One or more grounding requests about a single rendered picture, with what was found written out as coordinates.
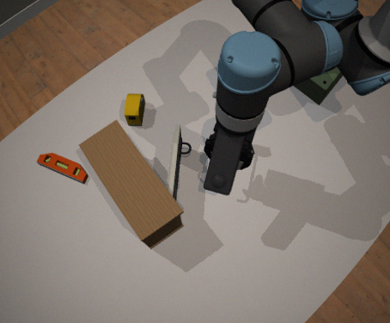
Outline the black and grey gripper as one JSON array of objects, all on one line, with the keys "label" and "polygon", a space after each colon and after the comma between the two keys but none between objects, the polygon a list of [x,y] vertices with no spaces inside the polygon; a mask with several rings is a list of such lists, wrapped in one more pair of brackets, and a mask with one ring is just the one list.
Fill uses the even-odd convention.
[{"label": "black and grey gripper", "polygon": [[[218,121],[217,116],[216,116],[216,124],[215,124],[214,130],[213,130],[214,134],[210,135],[209,139],[206,138],[205,146],[204,146],[204,152],[209,157],[209,159],[211,157],[211,153],[212,153],[212,150],[213,150],[213,147],[214,147],[214,143],[215,143],[215,140],[216,140],[216,134],[217,134],[218,126],[223,131],[228,133],[229,135],[236,136],[236,137],[246,136],[245,142],[244,142],[244,145],[243,145],[243,148],[242,148],[242,153],[241,153],[239,166],[238,166],[237,170],[242,170],[244,168],[249,167],[251,165],[251,162],[252,162],[252,159],[253,159],[253,153],[251,153],[251,151],[252,151],[251,143],[253,142],[253,137],[254,137],[254,134],[255,134],[256,130],[252,129],[250,131],[245,131],[245,132],[231,131],[231,130],[227,129],[226,127],[224,127]],[[253,131],[253,133],[251,133],[251,131]],[[247,134],[247,133],[249,133],[249,134]]]}]

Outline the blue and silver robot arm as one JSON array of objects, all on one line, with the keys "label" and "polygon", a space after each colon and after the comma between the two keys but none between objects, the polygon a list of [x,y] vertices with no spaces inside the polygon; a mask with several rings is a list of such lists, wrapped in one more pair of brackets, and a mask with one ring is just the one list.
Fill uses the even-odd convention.
[{"label": "blue and silver robot arm", "polygon": [[[362,96],[390,83],[390,0],[365,17],[358,0],[302,0],[301,10],[292,0],[231,1],[255,31],[222,46],[212,97],[227,129],[254,129],[269,97],[336,67]],[[218,126],[205,190],[230,194],[245,138]]]}]

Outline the orange torpedo spirit level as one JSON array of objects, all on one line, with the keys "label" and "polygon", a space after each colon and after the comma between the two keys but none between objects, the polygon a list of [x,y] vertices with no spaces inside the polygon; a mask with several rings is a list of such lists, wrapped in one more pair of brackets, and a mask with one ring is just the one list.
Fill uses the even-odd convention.
[{"label": "orange torpedo spirit level", "polygon": [[83,184],[85,184],[88,178],[88,175],[79,163],[54,153],[40,155],[37,163]]}]

